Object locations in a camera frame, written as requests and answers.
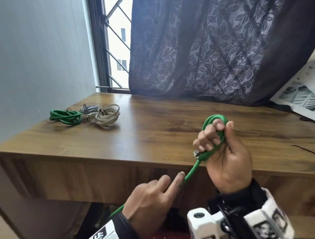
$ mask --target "table top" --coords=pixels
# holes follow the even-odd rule
[[[110,165],[187,169],[195,163],[192,143],[204,121],[223,114],[249,148],[253,169],[269,174],[315,176],[315,123],[267,107],[245,107],[198,99],[165,99],[95,93],[71,106],[120,106],[108,129],[95,123],[68,126],[45,120],[0,145],[0,157],[89,161]]]

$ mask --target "red fabric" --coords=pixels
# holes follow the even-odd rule
[[[190,239],[190,234],[171,231],[159,231],[147,239]]]

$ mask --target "black wristband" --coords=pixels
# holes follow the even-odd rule
[[[211,214],[219,211],[218,206],[224,202],[230,208],[241,207],[243,216],[260,209],[267,201],[264,190],[255,179],[252,179],[250,185],[242,190],[230,194],[220,194],[218,192],[215,199],[208,200],[208,210]]]
[[[118,235],[119,239],[138,239],[138,235],[127,220],[127,218],[122,214],[122,212],[118,212],[113,218],[112,221],[115,226],[115,231]]]

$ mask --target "beige cable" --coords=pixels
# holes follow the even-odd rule
[[[113,124],[117,121],[118,116],[120,115],[119,110],[119,105],[108,105],[95,114],[94,122],[102,128]]]

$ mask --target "white building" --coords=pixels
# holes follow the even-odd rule
[[[106,14],[113,8],[117,0],[104,0]],[[131,19],[132,0],[123,0],[119,5],[126,15]],[[113,15],[109,18],[110,27],[119,35],[119,37],[129,46],[130,48],[130,33],[131,33],[131,22],[123,14],[123,12],[117,8]],[[129,71],[130,51],[129,49],[119,40],[119,38],[113,33],[108,27],[108,44],[109,51],[118,59],[121,64],[126,67]],[[115,80],[122,85],[122,87],[129,88],[128,85],[128,73],[110,56],[111,75]]]

